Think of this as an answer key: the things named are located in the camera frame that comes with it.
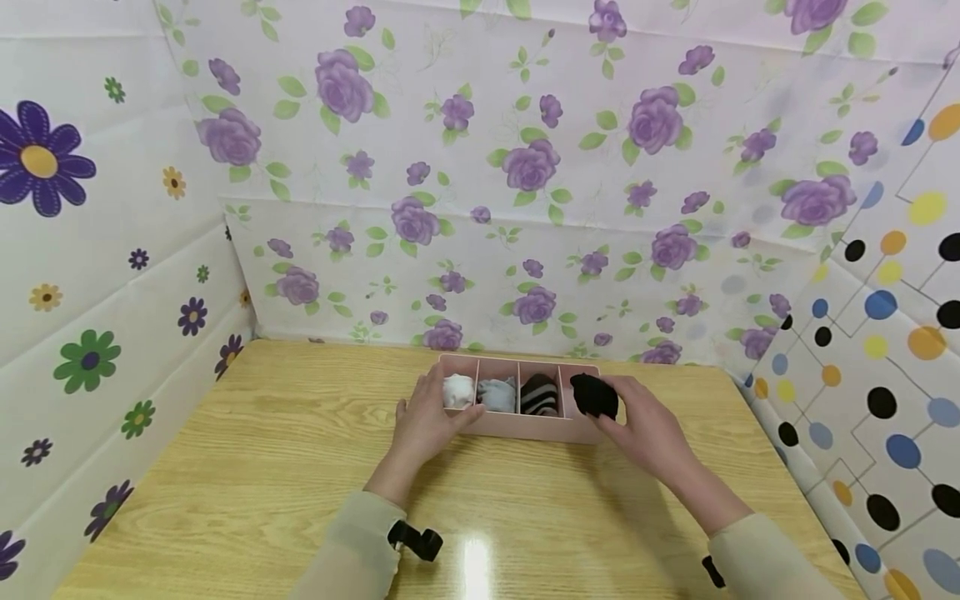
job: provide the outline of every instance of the sleeve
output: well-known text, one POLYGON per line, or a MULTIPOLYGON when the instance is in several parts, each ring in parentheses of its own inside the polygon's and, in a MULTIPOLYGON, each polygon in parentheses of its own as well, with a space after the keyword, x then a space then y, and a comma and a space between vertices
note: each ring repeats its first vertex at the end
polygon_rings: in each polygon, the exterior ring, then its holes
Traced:
POLYGON ((406 517, 398 506, 374 493, 352 493, 289 599, 383 600, 400 561, 387 534, 406 517))
POLYGON ((710 540, 710 555, 737 600, 844 600, 772 520, 750 515, 710 540))

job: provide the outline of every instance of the yellow flower print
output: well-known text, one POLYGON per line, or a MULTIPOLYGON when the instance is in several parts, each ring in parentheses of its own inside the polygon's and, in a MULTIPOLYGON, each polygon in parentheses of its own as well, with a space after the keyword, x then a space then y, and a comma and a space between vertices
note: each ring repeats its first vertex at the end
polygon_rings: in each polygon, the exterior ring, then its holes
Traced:
POLYGON ((186 194, 186 181, 183 180, 183 173, 174 167, 163 169, 163 184, 167 187, 167 196, 174 200, 179 200, 186 194))
POLYGON ((61 298, 63 298, 63 294, 59 287, 44 283, 40 287, 34 288, 33 295, 30 297, 30 304, 34 306, 34 310, 37 312, 41 310, 50 312, 60 306, 61 298))

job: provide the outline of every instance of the pink organizer box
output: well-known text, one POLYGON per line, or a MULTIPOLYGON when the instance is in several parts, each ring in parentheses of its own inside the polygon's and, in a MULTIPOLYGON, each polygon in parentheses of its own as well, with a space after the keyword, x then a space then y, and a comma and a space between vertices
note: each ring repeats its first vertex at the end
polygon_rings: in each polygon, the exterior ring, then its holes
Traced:
MULTIPOLYGON (((566 442, 568 444, 599 444, 603 434, 590 422, 590 419, 577 409, 573 398, 573 385, 570 377, 580 373, 600 376, 600 370, 592 365, 571 365, 565 363, 542 363, 530 360, 510 360, 488 358, 486 356, 465 356, 461 354, 441 354, 438 359, 444 370, 444 377, 453 374, 467 375, 473 379, 473 401, 476 402, 476 384, 482 379, 516 378, 516 406, 514 412, 496 413, 488 411, 476 423, 464 430, 464 433, 497 438, 518 438, 521 440, 541 440, 543 442, 566 442), (520 388, 536 373, 549 375, 559 389, 558 417, 539 417, 520 414, 520 388)), ((446 412, 455 415, 462 409, 446 408, 446 412)))

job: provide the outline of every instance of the right hand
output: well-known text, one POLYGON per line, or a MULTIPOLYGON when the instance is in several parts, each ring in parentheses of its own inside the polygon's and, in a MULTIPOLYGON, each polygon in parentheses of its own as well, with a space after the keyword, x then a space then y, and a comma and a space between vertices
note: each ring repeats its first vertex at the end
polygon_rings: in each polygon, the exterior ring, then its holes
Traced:
POLYGON ((627 423, 606 415, 594 420, 627 458, 666 483, 671 476, 699 463, 677 417, 646 387, 628 375, 601 377, 627 407, 627 423))

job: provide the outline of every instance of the black dot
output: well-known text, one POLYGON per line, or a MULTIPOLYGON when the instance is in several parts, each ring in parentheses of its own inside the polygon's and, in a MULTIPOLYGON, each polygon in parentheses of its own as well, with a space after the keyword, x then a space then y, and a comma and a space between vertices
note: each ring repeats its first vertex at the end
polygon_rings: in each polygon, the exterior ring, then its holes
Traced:
POLYGON ((843 545, 843 542, 840 540, 831 540, 833 542, 833 547, 837 549, 837 553, 840 555, 840 558, 843 559, 843 562, 850 566, 850 552, 847 551, 847 546, 843 545))
POLYGON ((797 430, 788 422, 780 424, 780 427, 777 428, 777 434, 780 436, 780 441, 787 447, 793 447, 800 443, 797 430))
POLYGON ((960 329, 960 300, 944 302, 937 310, 937 321, 947 329, 960 329))
POLYGON ((817 329, 817 332, 813 334, 813 341, 816 342, 820 348, 829 346, 830 340, 832 339, 833 333, 830 332, 829 327, 820 327, 817 329))
POLYGON ((890 419, 897 413, 897 399, 886 388, 873 388, 867 393, 867 408, 878 419, 890 419))
POLYGON ((946 262, 960 260, 960 232, 951 233, 940 242, 940 257, 946 262))
POLYGON ((886 496, 875 493, 867 498, 867 512, 880 529, 897 531, 900 528, 900 513, 886 496))
POLYGON ((960 518, 960 492, 947 484, 933 486, 933 503, 947 516, 960 518))
POLYGON ((863 243, 863 240, 853 240, 850 244, 847 244, 847 249, 843 255, 850 262, 856 262, 863 258, 863 253, 866 251, 867 245, 863 243))

